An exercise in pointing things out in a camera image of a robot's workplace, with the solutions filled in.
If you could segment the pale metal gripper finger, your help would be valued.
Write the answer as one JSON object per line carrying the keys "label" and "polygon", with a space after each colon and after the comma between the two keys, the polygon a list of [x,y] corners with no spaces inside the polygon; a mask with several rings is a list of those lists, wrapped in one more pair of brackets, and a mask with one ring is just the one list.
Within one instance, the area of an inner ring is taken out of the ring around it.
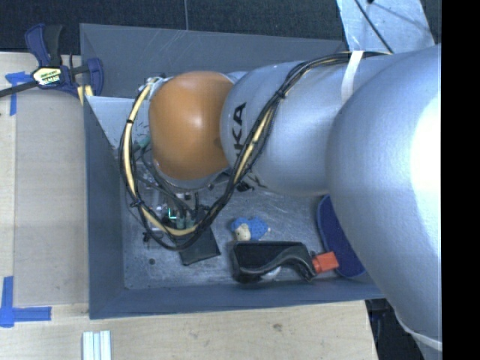
{"label": "pale metal gripper finger", "polygon": [[143,213],[144,217],[145,217],[151,224],[154,224],[154,225],[164,225],[164,222],[162,221],[162,218],[161,218],[157,213],[155,213],[151,208],[143,205],[143,206],[141,207],[141,209],[142,209],[142,213]]}
{"label": "pale metal gripper finger", "polygon": [[139,194],[149,207],[166,207],[167,199],[159,188],[146,184],[139,186]]}

